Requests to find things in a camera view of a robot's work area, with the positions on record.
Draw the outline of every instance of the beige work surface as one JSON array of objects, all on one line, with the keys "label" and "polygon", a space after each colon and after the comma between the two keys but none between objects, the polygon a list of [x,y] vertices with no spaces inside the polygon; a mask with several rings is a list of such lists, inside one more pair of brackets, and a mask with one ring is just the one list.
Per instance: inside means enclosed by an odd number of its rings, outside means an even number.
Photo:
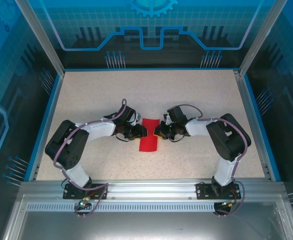
[{"label": "beige work surface", "polygon": [[[67,72],[58,97],[48,140],[64,120],[86,123],[117,112],[122,98],[142,118],[163,119],[172,106],[192,104],[204,118],[232,114],[252,140],[237,177],[264,177],[248,118],[232,70],[145,70]],[[198,116],[184,106],[188,118]],[[158,140],[156,152],[139,152],[140,140],[102,137],[86,144],[80,163],[95,180],[211,178],[219,155],[210,137]],[[44,153],[37,180],[63,180]]]}]

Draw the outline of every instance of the red cloth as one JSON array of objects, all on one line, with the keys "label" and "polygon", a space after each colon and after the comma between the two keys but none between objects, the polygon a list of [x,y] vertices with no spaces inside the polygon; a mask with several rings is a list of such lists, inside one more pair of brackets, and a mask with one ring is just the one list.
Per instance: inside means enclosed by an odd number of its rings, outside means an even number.
[{"label": "red cloth", "polygon": [[140,139],[140,152],[155,152],[158,149],[158,137],[154,136],[155,128],[160,119],[142,119],[142,125],[147,129],[147,136]]}]

